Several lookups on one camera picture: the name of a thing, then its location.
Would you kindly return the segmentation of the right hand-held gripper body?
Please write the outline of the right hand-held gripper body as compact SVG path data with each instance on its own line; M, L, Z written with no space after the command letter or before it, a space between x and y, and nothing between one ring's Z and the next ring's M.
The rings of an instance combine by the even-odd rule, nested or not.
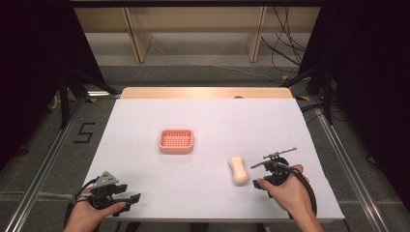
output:
M270 172L270 175L265 176L264 180L274 186L280 186L286 181L291 171L288 161L281 155L296 150L297 148L293 147L281 152L271 153L265 156L263 161L253 165L251 169L263 166L267 172Z

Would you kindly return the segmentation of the person's right hand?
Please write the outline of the person's right hand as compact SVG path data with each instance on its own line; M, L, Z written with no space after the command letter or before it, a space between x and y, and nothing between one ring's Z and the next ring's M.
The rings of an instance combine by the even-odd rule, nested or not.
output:
M315 218L308 191L294 174L290 174L280 186L274 186L264 179L258 179L257 183L267 190L278 205L295 221L301 222L308 218Z

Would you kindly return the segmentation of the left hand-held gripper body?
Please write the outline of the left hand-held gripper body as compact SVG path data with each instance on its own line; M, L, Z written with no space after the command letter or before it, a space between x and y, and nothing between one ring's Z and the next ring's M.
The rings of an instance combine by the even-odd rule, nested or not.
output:
M89 196L90 204L98 209L105 209L115 203L113 195L118 188L119 180L110 174L108 171L97 178L94 183L91 195Z

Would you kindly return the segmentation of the black tripod stand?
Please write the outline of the black tripod stand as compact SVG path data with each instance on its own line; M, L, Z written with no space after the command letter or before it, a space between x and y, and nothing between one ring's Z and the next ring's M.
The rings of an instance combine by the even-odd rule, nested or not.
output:
M324 116L331 125L333 123L331 115L332 76L328 66L317 65L307 68L306 70L298 73L291 80L285 81L282 84L282 87L290 88L307 77L310 78L307 85L307 93L309 95L317 95L320 91L323 91Z
M69 106L69 90L77 100L84 100L88 96L85 89L86 84L96 86L109 95L121 94L121 91L114 89L106 84L103 74L98 65L91 69L81 69L73 65L68 65L62 70L59 77L59 93L61 100L61 128L64 128L71 120L72 113Z

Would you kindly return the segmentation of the person's left hand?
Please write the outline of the person's left hand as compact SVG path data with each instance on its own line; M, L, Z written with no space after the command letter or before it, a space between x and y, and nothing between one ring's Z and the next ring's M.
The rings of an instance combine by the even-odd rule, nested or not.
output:
M86 197L81 196L75 201L63 232L93 232L106 217L120 212L125 207L125 202L118 202L98 210Z

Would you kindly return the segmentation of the dark curtain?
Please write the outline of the dark curtain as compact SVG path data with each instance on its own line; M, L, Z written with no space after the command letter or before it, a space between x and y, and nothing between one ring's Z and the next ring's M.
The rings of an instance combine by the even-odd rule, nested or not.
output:
M321 65L410 210L410 0L325 0L300 70Z
M0 0L0 170L25 145L59 89L103 83L71 0Z

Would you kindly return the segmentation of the beige wooden shelf unit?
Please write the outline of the beige wooden shelf unit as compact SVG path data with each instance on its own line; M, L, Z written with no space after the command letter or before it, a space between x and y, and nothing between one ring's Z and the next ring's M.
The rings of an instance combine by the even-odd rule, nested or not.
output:
M127 33L135 61L145 61L155 33L241 33L249 60L257 61L261 36L288 23L292 33L310 33L318 7L114 7L74 12L86 33Z

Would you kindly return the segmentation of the cream soap bar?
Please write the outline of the cream soap bar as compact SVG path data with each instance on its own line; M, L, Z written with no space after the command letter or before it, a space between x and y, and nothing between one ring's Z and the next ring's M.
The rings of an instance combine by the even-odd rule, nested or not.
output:
M245 185L249 180L249 174L245 168L244 159L242 157L231 157L228 160L228 165L231 169L232 180L235 185Z

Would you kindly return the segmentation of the aluminium floor rail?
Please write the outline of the aluminium floor rail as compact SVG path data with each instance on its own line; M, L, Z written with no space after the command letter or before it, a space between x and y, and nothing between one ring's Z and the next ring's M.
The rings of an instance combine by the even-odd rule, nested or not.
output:
M38 193L42 189L44 182L48 177L48 174L52 169L55 161L57 160L57 156L68 137L73 124L73 120L75 119L79 109L84 104L84 102L84 98L77 98L73 103L73 106L69 109L68 119L60 127L51 145L51 148L48 150L44 161L37 171L36 175L34 176L28 190L26 190L22 194L21 200L15 212L12 214L5 232L20 232L36 202Z
M352 160L349 158L335 128L331 125L325 117L325 111L316 110L316 114L319 117L319 122L326 133L334 151L336 152L337 159L352 187L355 195L362 206L362 209L369 221L370 226L374 232L390 232L389 227L383 219L381 212L371 195L367 191L363 180L359 176L358 171L354 167Z

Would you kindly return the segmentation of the orange plastic basket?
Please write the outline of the orange plastic basket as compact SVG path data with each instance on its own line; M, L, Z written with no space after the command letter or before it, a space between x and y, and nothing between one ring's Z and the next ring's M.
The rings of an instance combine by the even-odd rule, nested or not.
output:
M189 154L193 151L193 131L188 129L165 129L160 133L159 149L164 154Z

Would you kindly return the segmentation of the white table cover sheet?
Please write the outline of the white table cover sheet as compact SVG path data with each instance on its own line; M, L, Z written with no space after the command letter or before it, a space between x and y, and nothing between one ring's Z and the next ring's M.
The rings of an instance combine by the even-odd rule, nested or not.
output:
M164 154L165 129L193 131L193 151ZM140 200L120 215L133 221L274 221L288 214L252 183L234 184L228 160L251 169L274 152L301 164L317 199L321 219L343 214L322 170L303 114L293 99L133 99L115 103L87 176L110 172Z

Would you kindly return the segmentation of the light wooden table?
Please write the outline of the light wooden table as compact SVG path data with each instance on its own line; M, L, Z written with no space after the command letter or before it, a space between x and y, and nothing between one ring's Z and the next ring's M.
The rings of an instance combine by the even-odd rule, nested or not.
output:
M127 87L121 99L292 99L283 87Z

